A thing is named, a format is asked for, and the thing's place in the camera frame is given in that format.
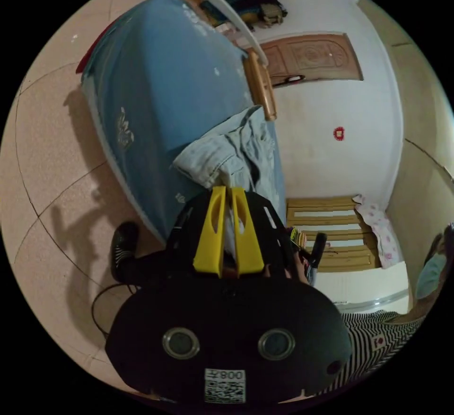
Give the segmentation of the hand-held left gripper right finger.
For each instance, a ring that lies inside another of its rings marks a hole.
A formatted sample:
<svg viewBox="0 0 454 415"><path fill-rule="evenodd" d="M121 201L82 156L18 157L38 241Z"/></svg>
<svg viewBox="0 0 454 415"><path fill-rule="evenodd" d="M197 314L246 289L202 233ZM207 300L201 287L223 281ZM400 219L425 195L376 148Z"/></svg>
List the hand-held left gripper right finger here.
<svg viewBox="0 0 454 415"><path fill-rule="evenodd" d="M231 200L237 275L242 277L259 274L264 270L265 264L244 189L233 187Z"/></svg>

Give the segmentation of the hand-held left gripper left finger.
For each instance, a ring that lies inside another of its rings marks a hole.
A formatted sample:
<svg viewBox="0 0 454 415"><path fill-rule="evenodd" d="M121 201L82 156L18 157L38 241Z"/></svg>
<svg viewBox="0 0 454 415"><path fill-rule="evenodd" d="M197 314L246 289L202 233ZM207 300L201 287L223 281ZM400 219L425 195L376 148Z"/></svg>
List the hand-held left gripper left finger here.
<svg viewBox="0 0 454 415"><path fill-rule="evenodd" d="M211 191L203 214L200 239L193 259L193 267L198 273L222 277L225 210L226 188L216 186Z"/></svg>

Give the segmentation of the person's right hand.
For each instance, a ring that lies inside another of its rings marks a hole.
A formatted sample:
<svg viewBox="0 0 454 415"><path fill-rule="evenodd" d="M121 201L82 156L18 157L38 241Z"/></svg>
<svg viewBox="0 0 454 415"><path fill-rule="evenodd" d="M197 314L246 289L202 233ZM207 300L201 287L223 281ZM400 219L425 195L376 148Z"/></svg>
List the person's right hand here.
<svg viewBox="0 0 454 415"><path fill-rule="evenodd" d="M298 280L301 283L315 286L317 277L317 268L309 264L308 260L303 255L303 250L299 249L294 253L294 264L290 269L289 278Z"/></svg>

